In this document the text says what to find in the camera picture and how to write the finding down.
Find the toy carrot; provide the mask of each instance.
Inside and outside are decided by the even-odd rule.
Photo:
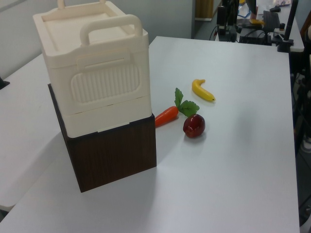
[[[176,106],[169,107],[163,113],[158,115],[155,118],[155,127],[161,126],[176,119],[178,112],[181,112],[185,116],[189,117],[200,109],[200,107],[192,101],[185,100],[184,102],[181,102],[183,96],[183,93],[178,88],[176,88],[174,101]]]

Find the toy banana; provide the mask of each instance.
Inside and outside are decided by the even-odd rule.
[[[212,93],[209,93],[208,91],[206,91],[203,87],[201,87],[201,84],[205,83],[205,79],[195,79],[192,82],[192,90],[193,92],[198,95],[199,97],[201,97],[204,100],[207,101],[214,101],[215,97],[213,96]]]

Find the stacked container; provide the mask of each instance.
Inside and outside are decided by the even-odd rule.
[[[113,129],[152,115],[148,33],[113,3],[34,16],[68,137]]]

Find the red apple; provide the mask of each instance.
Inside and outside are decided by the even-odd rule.
[[[205,130],[205,120],[199,114],[193,114],[185,120],[184,132],[188,137],[200,136]]]

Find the white tabletop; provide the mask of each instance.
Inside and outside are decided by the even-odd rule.
[[[153,113],[174,105],[178,87],[201,107],[204,134],[187,138],[180,114],[156,129],[156,168],[84,193],[64,146],[0,232],[298,233],[288,66],[266,46],[157,37]],[[206,79],[215,103],[192,93],[193,79]]]
[[[9,211],[56,158],[64,142],[42,55],[0,90],[0,209]]]

